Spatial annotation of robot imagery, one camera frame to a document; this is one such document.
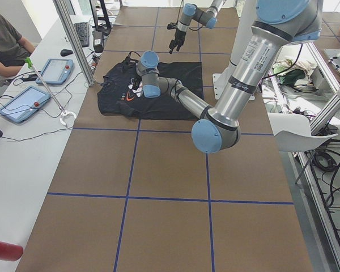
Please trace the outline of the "aluminium frame post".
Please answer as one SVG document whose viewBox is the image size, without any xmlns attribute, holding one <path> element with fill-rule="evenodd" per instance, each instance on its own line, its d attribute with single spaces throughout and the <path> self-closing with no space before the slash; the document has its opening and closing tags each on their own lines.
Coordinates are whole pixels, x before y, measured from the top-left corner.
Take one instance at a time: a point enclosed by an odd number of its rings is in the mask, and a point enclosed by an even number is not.
<svg viewBox="0 0 340 272">
<path fill-rule="evenodd" d="M 71 47 L 74 51 L 74 54 L 79 62 L 79 66 L 81 68 L 82 73 L 88 83 L 89 87 L 92 87 L 95 83 L 92 71 L 90 69 L 89 64 L 87 63 L 87 59 L 83 53 L 82 46 L 80 44 L 78 35 L 75 31 L 74 25 L 71 21 L 71 17 L 69 11 L 66 7 L 65 1 L 63 0 L 53 0 L 54 6 L 57 10 L 57 14 L 61 20 L 62 26 L 65 30 L 67 38 L 71 44 Z"/>
</svg>

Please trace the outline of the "aluminium frame rail structure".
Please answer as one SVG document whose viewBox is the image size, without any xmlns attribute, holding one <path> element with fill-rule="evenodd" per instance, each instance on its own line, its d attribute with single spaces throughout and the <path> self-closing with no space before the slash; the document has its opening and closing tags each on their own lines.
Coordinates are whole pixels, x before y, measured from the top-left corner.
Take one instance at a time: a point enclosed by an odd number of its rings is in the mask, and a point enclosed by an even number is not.
<svg viewBox="0 0 340 272">
<path fill-rule="evenodd" d="M 340 76 L 326 54 L 340 50 L 340 39 L 325 36 L 313 44 L 284 47 L 280 58 L 300 56 L 318 64 L 326 86 L 296 92 L 272 77 L 262 83 L 266 108 L 273 113 L 300 109 L 311 118 L 312 135 L 335 134 L 320 146 L 337 168 L 325 172 L 312 164 L 316 153 L 281 154 L 301 229 L 315 271 L 340 271 Z"/>
</svg>

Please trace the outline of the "pile of green white cloths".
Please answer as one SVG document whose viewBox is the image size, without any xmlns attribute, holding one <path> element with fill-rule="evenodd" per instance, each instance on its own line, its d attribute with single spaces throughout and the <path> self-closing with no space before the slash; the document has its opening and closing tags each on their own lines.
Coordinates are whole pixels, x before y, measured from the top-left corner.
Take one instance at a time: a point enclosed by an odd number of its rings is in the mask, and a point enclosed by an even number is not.
<svg viewBox="0 0 340 272">
<path fill-rule="evenodd" d="M 317 65 L 306 59 L 294 63 L 292 59 L 282 59 L 272 65 L 274 74 L 278 74 L 280 84 L 285 86 L 296 86 L 296 82 L 303 80 L 311 83 L 311 75 Z"/>
</svg>

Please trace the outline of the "near teach pendant tablet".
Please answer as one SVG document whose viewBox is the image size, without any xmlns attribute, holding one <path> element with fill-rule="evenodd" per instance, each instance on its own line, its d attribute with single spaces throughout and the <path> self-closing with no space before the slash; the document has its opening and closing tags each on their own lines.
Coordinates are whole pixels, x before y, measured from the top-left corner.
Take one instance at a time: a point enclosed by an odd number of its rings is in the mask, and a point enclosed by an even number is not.
<svg viewBox="0 0 340 272">
<path fill-rule="evenodd" d="M 0 115 L 19 124 L 29 119 L 49 101 L 51 95 L 37 87 L 29 86 L 0 108 Z"/>
</svg>

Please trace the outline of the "black box with label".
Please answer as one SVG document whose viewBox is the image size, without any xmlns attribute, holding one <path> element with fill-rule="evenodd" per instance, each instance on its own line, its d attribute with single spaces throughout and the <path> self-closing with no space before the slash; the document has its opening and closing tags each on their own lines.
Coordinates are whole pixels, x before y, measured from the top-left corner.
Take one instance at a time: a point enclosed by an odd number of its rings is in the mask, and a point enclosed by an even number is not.
<svg viewBox="0 0 340 272">
<path fill-rule="evenodd" d="M 104 50 L 104 36 L 101 31 L 92 31 L 93 49 L 95 53 L 102 53 Z"/>
</svg>

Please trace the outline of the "far teach pendant tablet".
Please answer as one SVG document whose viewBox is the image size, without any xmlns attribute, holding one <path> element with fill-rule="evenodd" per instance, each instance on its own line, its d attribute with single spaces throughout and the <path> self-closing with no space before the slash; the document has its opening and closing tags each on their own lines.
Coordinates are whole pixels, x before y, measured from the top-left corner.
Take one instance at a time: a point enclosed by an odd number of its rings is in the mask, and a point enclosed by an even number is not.
<svg viewBox="0 0 340 272">
<path fill-rule="evenodd" d="M 74 62 L 71 59 L 48 59 L 40 75 L 49 86 L 62 85 L 68 80 L 73 68 Z"/>
</svg>

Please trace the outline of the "black keyboard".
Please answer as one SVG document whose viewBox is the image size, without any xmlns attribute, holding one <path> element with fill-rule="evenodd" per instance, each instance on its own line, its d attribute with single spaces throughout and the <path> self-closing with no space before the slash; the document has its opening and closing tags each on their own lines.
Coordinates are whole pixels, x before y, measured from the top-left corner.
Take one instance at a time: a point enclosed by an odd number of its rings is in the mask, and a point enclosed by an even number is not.
<svg viewBox="0 0 340 272">
<path fill-rule="evenodd" d="M 79 22 L 73 24 L 76 34 L 82 47 L 88 47 L 90 44 L 90 26 L 88 22 Z"/>
</svg>

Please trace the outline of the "teach pendant tablet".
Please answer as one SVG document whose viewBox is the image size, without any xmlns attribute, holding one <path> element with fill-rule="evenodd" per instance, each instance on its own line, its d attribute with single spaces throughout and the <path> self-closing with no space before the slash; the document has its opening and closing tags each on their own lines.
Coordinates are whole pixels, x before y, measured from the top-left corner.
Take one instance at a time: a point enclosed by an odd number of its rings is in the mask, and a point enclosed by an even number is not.
<svg viewBox="0 0 340 272">
<path fill-rule="evenodd" d="M 71 59 L 48 59 L 40 75 L 49 86 L 62 85 L 68 80 L 73 68 L 74 62 Z"/>
<path fill-rule="evenodd" d="M 0 108 L 0 115 L 19 124 L 29 119 L 49 101 L 51 95 L 37 87 L 29 86 Z"/>
</svg>

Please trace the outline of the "black computer mouse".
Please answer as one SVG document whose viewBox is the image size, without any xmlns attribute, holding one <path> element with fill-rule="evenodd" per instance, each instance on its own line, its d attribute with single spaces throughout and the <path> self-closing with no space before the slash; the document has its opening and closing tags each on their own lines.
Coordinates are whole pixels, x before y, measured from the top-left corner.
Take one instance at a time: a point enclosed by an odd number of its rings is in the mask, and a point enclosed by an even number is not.
<svg viewBox="0 0 340 272">
<path fill-rule="evenodd" d="M 73 54 L 73 51 L 70 50 L 70 49 L 62 49 L 62 50 L 60 51 L 60 55 L 61 55 L 62 57 L 66 57 L 66 56 L 69 56 L 69 55 L 71 55 L 71 54 Z"/>
</svg>

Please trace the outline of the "seated person in green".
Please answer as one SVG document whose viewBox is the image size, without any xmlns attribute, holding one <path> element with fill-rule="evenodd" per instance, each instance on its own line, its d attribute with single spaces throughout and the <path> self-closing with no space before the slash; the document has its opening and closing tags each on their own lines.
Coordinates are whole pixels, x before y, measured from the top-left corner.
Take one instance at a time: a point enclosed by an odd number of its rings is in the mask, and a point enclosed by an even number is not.
<svg viewBox="0 0 340 272">
<path fill-rule="evenodd" d="M 34 45 L 0 14 L 0 76 L 18 74 L 34 50 Z"/>
</svg>

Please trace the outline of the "black printed t-shirt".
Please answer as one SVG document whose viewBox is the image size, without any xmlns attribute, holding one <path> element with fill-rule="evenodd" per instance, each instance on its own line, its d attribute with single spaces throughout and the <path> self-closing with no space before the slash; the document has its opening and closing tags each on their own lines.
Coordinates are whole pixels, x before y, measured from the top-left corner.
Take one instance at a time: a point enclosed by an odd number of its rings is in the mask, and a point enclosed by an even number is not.
<svg viewBox="0 0 340 272">
<path fill-rule="evenodd" d="M 142 88 L 131 89 L 131 75 L 121 72 L 121 63 L 107 72 L 102 89 L 97 93 L 97 104 L 101 114 L 120 114 L 148 120 L 187 120 L 194 115 L 176 102 L 168 94 L 148 99 L 143 96 Z M 198 97 L 202 93 L 202 63 L 172 62 L 159 63 L 161 77 L 179 79 Z"/>
</svg>

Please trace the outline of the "red cylinder bottle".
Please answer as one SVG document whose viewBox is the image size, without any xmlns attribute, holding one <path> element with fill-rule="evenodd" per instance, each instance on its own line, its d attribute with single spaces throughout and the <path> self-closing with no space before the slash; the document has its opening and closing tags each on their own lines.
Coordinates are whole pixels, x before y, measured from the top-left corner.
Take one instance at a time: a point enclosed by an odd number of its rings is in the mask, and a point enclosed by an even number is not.
<svg viewBox="0 0 340 272">
<path fill-rule="evenodd" d="M 23 247 L 0 241 L 0 260 L 17 261 L 23 254 Z"/>
</svg>

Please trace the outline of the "reacher grabber stick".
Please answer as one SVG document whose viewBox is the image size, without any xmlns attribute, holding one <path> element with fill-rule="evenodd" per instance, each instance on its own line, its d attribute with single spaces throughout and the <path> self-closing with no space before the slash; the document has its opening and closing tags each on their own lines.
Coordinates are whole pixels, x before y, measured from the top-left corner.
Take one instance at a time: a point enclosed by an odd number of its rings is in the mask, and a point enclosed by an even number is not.
<svg viewBox="0 0 340 272">
<path fill-rule="evenodd" d="M 57 104 L 57 106 L 59 107 L 59 110 L 61 111 L 60 115 L 59 115 L 59 121 L 60 123 L 65 127 L 68 128 L 67 123 L 65 122 L 65 117 L 67 116 L 73 116 L 74 118 L 77 117 L 77 115 L 69 110 L 66 110 L 64 106 L 61 105 L 61 103 L 58 101 L 58 99 L 56 98 L 56 96 L 53 94 L 53 92 L 51 91 L 51 89 L 49 88 L 49 86 L 47 85 L 47 83 L 44 81 L 44 79 L 42 78 L 41 74 L 38 72 L 37 68 L 35 68 L 35 66 L 33 65 L 32 61 L 30 60 L 29 57 L 27 57 L 25 59 L 25 63 L 28 65 L 29 69 L 32 69 L 35 74 L 37 75 L 37 77 L 40 79 L 40 81 L 42 82 L 43 86 L 45 87 L 45 89 L 49 92 L 50 96 L 52 97 L 52 99 L 54 100 L 54 102 Z"/>
</svg>

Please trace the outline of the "white plastic chair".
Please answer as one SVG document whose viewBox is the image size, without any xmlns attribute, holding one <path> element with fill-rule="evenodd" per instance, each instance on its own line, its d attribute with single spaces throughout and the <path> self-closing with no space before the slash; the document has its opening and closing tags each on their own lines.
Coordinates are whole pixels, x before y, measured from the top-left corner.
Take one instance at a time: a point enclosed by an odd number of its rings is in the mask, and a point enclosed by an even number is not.
<svg viewBox="0 0 340 272">
<path fill-rule="evenodd" d="M 309 119 L 300 114 L 268 113 L 268 117 L 279 151 L 314 150 L 338 135 L 311 135 Z"/>
</svg>

